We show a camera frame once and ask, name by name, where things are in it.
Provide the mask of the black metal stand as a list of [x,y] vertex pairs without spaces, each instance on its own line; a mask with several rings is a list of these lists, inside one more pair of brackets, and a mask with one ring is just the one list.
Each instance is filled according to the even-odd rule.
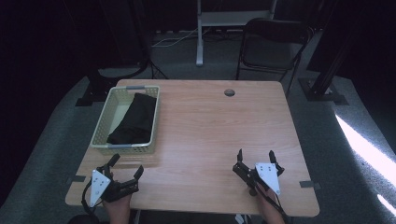
[[146,69],[151,77],[166,77],[151,60],[151,31],[144,0],[77,0],[75,25],[83,58],[91,71],[89,84],[77,106],[103,102],[118,81],[133,78]]
[[342,42],[330,68],[326,72],[321,73],[316,79],[299,78],[300,86],[308,101],[334,102],[336,105],[348,105],[346,97],[337,91],[332,84],[332,80],[350,50],[350,40],[351,37],[349,36]]

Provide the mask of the grey tape strip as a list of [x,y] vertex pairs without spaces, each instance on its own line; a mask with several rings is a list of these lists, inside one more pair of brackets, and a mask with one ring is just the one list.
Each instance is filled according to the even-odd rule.
[[311,180],[300,181],[301,188],[313,188],[313,189],[321,189],[321,185]]
[[71,184],[73,182],[84,182],[86,176],[85,175],[74,175],[74,176],[69,176],[67,177],[65,183],[66,184]]

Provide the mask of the black cloth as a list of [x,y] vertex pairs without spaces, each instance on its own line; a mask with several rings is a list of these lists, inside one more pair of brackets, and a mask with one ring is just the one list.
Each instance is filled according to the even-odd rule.
[[151,137],[156,99],[136,93],[118,127],[108,136],[107,142],[113,145],[144,144]]

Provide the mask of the person's left hand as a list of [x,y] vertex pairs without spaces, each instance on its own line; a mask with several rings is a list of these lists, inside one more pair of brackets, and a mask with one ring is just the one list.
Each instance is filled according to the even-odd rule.
[[110,224],[129,224],[131,198],[127,195],[112,203],[104,202]]

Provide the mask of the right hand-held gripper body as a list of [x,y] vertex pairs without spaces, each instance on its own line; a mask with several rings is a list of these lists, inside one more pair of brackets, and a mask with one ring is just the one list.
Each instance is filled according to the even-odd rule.
[[251,196],[257,195],[257,185],[263,186],[265,190],[271,189],[276,195],[281,193],[278,177],[285,169],[277,163],[257,162],[255,168],[250,169],[238,161],[233,166],[233,171],[247,184]]

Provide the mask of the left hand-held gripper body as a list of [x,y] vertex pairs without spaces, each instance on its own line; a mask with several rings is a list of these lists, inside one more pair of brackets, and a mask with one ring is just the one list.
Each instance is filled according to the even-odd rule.
[[95,207],[99,200],[112,203],[138,191],[138,180],[134,178],[121,183],[113,180],[111,174],[93,170],[89,207]]

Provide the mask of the black folding chair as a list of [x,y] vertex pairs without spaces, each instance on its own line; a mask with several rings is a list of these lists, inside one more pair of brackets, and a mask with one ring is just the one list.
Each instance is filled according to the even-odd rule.
[[243,29],[235,79],[239,79],[241,70],[246,70],[281,74],[282,81],[292,71],[286,90],[289,96],[303,51],[313,36],[314,30],[298,21],[248,21]]

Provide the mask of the person's right hand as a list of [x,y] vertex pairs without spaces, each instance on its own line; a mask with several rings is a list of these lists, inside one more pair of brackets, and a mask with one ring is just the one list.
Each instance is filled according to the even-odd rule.
[[266,200],[266,198],[270,198],[274,201],[276,194],[271,189],[266,190],[261,185],[258,185],[256,190],[258,191],[256,200],[263,220],[267,224],[285,224],[281,213]]

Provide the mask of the beige plastic basket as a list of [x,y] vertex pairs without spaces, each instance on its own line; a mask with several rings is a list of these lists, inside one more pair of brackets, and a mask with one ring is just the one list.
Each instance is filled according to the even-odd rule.
[[160,87],[111,88],[90,147],[103,155],[152,154],[155,148]]

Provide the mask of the white metal stand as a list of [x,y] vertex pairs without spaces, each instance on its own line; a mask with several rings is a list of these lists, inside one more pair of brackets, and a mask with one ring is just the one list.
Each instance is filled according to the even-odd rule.
[[250,11],[202,11],[202,0],[197,1],[197,47],[196,65],[204,64],[204,27],[244,26],[255,18],[272,19],[276,12],[277,0],[270,0],[270,8]]

